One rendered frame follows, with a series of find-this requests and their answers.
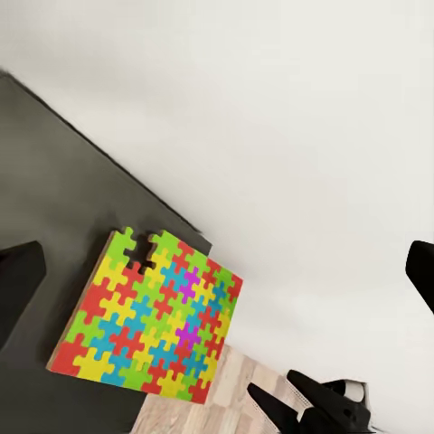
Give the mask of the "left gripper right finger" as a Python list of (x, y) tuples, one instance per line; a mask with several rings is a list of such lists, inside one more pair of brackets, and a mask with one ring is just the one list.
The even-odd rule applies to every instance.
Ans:
[(434, 314), (434, 244), (415, 240), (410, 246), (405, 271)]

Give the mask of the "jigsaw puzzle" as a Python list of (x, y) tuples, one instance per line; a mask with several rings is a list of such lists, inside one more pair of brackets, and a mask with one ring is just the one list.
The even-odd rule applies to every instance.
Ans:
[(163, 230), (138, 273), (131, 234), (110, 233), (47, 368), (205, 405), (243, 279)]

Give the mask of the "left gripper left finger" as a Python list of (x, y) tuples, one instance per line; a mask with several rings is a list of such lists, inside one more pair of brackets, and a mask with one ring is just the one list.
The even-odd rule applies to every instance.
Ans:
[(47, 274), (39, 241), (0, 250), (0, 348)]

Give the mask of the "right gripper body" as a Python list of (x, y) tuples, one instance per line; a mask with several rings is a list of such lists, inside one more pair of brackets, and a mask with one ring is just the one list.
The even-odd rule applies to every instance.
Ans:
[[(358, 405), (357, 415), (356, 425), (351, 434), (375, 434), (373, 429), (368, 428), (369, 412), (362, 405)], [(338, 434), (338, 432), (318, 410), (306, 408), (299, 421), (297, 434)]]

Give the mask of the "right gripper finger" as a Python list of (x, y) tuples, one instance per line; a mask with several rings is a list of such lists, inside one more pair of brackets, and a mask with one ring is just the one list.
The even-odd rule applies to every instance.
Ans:
[(247, 390), (251, 399), (266, 413), (281, 434), (297, 434), (299, 420), (297, 420), (296, 410), (263, 391), (254, 383), (250, 383)]
[[(318, 410), (335, 427), (338, 434), (353, 432), (358, 418), (358, 405), (362, 405), (359, 401), (349, 401), (297, 370), (288, 370), (288, 380), (309, 400), (312, 407), (307, 408)], [(362, 407), (369, 412), (371, 418), (370, 410), (364, 405)]]

